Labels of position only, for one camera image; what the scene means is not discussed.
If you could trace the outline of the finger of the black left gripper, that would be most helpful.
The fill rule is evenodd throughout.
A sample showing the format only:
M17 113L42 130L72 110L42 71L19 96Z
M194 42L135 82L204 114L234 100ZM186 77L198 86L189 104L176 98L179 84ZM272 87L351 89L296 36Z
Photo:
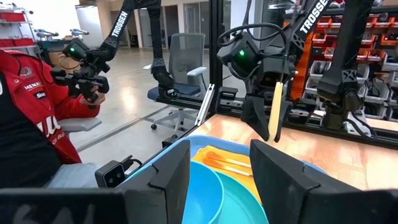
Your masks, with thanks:
M264 110L264 98L246 95L242 107L241 121L249 125L255 132L267 141L269 139L268 122Z
M289 117L292 107L293 103L291 101L284 100L281 102L277 133L274 138L275 142L279 142L280 140L283 122Z

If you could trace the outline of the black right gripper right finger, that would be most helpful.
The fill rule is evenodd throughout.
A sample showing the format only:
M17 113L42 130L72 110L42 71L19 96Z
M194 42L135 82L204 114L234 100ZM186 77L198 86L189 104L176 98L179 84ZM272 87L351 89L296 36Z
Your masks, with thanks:
M249 149L270 224L398 224L398 190L359 190L256 139Z

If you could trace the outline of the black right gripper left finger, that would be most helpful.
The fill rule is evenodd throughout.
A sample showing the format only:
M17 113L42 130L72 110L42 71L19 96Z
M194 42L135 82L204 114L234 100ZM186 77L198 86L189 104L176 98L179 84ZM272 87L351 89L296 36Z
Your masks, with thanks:
M0 224L181 224L190 180L190 141L115 188L1 189Z

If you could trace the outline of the cream-handled table knife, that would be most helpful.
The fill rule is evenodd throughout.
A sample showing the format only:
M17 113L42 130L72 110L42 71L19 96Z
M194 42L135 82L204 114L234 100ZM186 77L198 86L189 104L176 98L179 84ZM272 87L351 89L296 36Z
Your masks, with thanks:
M280 104L282 101L283 83L277 82L275 84L274 96L272 100L271 113L269 117L268 131L269 138L267 142L275 141L279 127Z

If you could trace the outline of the yellow cloth napkin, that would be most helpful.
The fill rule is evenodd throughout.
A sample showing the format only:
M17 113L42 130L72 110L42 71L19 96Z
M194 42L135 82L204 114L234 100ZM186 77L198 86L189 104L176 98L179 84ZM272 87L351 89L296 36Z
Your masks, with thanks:
M217 154L220 154L220 155L222 155L224 157L227 157L229 159L234 159L234 160L237 160L239 162L245 162L245 163L250 164L250 159L249 159L248 156L245 156L245 155L242 155L242 154L233 153L233 152L228 152L228 151L225 151L225 150L222 150L222 149L218 149L217 147L214 147L214 146L205 146L205 147L199 148L198 152L193 156L192 161L204 164L202 162L202 160L204 158L208 158L206 156L206 153L210 152L210 151L211 152L215 152ZM252 174L251 167L243 167L243 166L239 166L239 165L236 165L236 164L230 164L230 163L221 162L221 161L216 161L216 162L219 162L220 164L223 164L223 165L226 165L226 166L229 166L229 167L233 167L235 169L238 169L238 170L241 170L241 171L248 172L248 173ZM227 170L217 169L217 168L214 168L212 166L210 166L210 168L215 170L215 171L218 171L220 173L226 174L226 175L232 177L233 179L237 180L240 184L243 184L256 197L256 199L259 201L259 203L262 203L262 201L260 199L260 196L258 194L256 185L254 183L253 176L252 177L248 177L248 176L237 174L237 173L230 172L230 171L227 171Z

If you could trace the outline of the teal plastic plate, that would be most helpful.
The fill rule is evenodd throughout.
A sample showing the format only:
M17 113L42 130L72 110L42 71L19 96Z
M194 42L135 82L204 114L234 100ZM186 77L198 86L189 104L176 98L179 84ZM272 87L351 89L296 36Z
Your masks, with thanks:
M256 197L232 177L216 172L224 187L224 202L217 224L269 224Z

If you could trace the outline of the blue plastic bowl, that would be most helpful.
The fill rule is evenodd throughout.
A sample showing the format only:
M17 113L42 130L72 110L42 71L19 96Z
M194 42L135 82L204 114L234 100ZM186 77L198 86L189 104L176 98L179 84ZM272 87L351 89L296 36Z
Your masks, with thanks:
M182 224L218 224L224 203L219 175L202 163L190 162L190 180Z

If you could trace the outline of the blue plastic tray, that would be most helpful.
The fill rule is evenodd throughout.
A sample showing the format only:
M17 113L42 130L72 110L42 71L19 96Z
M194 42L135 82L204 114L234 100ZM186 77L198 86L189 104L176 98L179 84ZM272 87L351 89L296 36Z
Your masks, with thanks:
M225 150L228 152L242 154L245 156L249 155L249 148L247 146L243 146L241 144L225 141L222 139L213 138L211 136L201 136L201 135L188 136L188 137L179 139L177 142L173 143L171 146L166 147L165 149L160 151L157 155L150 158L147 161L147 164L143 165L143 167L138 169L138 171L142 171L142 170L146 169L146 167L148 167L150 163L156 161L157 159L160 159L162 156L166 155L167 152L176 148L177 144L179 144L181 141L188 141L190 143L191 158L193 158L193 156L198 152L199 148L205 147L205 146L214 146L214 147L217 147L218 149L222 149L222 150ZM171 224L182 224L182 221L180 221L180 222L172 221Z

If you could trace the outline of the grey office chair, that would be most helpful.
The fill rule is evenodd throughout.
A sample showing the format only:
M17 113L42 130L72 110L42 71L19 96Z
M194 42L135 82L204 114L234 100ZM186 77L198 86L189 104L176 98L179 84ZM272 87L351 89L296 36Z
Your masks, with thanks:
M205 34L177 33L171 36L169 55L169 73L173 79L174 96L170 100L185 100L189 96L203 97L206 82L203 74ZM183 105L175 105L167 116L152 121L150 128L156 130L159 125L173 128L175 132L184 130L186 119L194 121L198 110Z

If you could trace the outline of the person's hand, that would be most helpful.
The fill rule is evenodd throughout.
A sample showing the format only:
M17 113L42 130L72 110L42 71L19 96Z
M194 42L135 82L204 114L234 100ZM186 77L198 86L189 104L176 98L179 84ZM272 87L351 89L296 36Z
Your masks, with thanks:
M102 104L106 97L104 93L100 93L98 90L92 90L92 94L96 95L95 100L87 100L86 98L81 98L80 103L88 106L98 106Z

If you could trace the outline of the orange parts bin rack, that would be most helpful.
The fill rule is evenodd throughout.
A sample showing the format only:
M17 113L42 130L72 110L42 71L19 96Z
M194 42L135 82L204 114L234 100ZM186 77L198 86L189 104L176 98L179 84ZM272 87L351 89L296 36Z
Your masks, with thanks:
M300 33L307 37L293 98L318 98L317 86L332 63L342 21L342 9L321 2L307 12L299 27L306 28ZM398 121L398 9L372 11L362 38L355 66L364 114L372 119Z

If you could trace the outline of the person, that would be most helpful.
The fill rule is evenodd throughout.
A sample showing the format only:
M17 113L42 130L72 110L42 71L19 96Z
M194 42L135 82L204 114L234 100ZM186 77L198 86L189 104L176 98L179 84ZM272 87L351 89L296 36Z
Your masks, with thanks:
M99 165L83 163L58 121L94 118L52 80L37 57L0 50L0 189L96 188Z

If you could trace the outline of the white cabinet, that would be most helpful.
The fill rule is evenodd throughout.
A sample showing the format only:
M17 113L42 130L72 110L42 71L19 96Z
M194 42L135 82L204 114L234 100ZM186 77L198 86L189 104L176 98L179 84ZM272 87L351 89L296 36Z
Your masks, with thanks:
M76 13L80 29L89 32L82 36L84 43L89 47L100 46L104 39L97 6L79 6Z

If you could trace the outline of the red and white shelf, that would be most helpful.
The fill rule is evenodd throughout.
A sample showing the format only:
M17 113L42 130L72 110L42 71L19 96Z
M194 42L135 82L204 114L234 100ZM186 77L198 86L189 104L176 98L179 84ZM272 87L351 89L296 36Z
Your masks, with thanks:
M13 2L0 0L0 50L15 50L37 55L28 11Z

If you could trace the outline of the silver metal bracket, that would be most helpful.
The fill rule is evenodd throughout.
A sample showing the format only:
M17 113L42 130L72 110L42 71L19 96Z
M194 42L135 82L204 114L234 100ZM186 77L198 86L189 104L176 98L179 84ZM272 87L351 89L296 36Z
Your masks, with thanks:
M208 114L208 110L210 108L213 96L215 92L215 84L209 84L205 97L203 98L200 110L197 114L197 118L195 120L195 126L201 126L205 121L205 118Z

